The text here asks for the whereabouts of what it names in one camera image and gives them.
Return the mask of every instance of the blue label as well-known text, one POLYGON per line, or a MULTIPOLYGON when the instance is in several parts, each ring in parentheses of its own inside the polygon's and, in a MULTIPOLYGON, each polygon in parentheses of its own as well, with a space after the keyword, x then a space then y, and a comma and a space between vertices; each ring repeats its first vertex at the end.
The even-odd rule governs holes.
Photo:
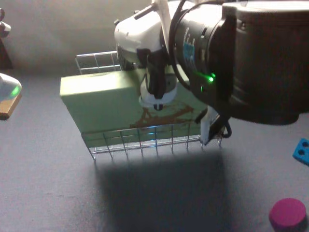
POLYGON ((194 45, 189 43, 184 43, 183 45, 183 58, 187 67, 195 71, 195 48, 194 45))

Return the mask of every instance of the black dot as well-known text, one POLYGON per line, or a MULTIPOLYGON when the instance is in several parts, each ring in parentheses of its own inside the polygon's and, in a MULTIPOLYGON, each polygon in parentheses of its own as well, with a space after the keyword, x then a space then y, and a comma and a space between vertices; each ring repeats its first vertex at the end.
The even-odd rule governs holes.
POLYGON ((303 156, 305 154, 305 151, 304 150, 299 150, 298 153, 299 153, 299 155, 303 156))

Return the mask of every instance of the wooden block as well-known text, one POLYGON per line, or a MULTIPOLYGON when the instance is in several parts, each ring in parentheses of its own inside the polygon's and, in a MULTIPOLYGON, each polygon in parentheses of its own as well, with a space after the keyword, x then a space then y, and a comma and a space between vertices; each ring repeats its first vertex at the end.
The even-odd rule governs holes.
POLYGON ((12 100, 0 102, 0 120, 7 120, 13 113, 14 109, 17 107, 21 99, 21 94, 12 100))

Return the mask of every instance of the purple round object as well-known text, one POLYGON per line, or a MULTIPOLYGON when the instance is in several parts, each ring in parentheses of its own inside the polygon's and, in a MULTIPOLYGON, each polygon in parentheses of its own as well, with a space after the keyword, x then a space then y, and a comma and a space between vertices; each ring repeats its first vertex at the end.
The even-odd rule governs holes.
POLYGON ((275 203, 269 212, 271 224, 278 229, 293 229, 306 218, 305 205, 293 198, 286 198, 275 203))

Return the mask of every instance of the blue domino block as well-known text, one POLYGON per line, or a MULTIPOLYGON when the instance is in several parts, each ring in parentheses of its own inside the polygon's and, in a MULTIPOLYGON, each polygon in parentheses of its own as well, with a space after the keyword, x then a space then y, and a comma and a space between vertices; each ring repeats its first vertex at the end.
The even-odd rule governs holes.
POLYGON ((309 166, 309 140, 300 140, 294 151, 293 157, 299 162, 302 162, 305 165, 309 166))

